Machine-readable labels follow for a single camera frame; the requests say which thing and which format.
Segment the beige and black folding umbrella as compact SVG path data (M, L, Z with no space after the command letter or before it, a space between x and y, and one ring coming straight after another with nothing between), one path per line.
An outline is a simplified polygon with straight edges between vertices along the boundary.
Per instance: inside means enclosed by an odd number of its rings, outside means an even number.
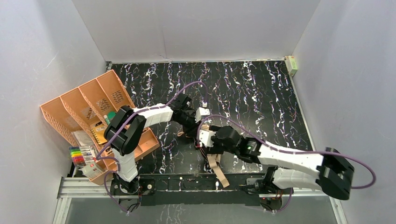
M194 147L198 149L205 159L205 169L210 173L214 173L218 179L218 182L222 185L222 187L226 188L230 185L228 179L220 168L220 161L222 154L210 154L210 147L200 147L198 145L198 132L200 130L210 131L210 125L203 124L200 128L197 129L196 135L185 135L183 130L180 131L177 136L184 136L190 140L193 140Z

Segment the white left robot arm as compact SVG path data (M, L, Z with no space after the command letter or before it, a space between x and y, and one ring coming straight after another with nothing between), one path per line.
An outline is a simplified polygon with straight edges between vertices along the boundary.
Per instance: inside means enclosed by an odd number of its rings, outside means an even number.
M140 148L145 128L174 121L182 125L185 134L195 134L206 113L204 107L193 109L192 99L182 93L166 104L133 109L122 106L104 132L117 164L114 179L120 189L125 193L134 193L138 189L135 150Z

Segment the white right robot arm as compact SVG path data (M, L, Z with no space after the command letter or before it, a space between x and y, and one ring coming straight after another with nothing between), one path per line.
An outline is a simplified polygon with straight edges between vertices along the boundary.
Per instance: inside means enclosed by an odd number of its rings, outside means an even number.
M313 152L281 147L243 137L231 126L200 130L198 140L209 154L228 152L246 163L267 165L264 183L275 189L312 189L339 200L350 198L354 167L335 149Z

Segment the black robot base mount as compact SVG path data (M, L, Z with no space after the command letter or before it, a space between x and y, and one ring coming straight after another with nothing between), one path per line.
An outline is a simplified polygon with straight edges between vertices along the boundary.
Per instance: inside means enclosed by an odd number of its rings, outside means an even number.
M116 177L109 190L114 197L141 198L141 206L168 204L242 204L279 209L288 190L276 190L260 173L226 174L223 187L215 174L141 174L131 184Z

